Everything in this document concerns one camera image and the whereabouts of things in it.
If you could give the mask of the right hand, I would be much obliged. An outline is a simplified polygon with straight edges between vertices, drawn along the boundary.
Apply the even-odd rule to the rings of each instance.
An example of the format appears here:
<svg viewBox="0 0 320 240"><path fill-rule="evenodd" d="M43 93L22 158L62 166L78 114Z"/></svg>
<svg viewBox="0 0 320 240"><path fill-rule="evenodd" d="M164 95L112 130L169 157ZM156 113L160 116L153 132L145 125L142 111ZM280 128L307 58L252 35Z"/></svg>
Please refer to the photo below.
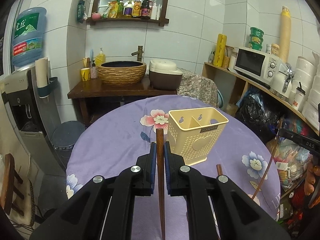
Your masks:
<svg viewBox="0 0 320 240"><path fill-rule="evenodd" d="M308 169L306 173L305 183L304 183L304 193L306 196L312 194L315 190L316 177L319 177L319 166L313 165L312 162L308 164Z"/></svg>

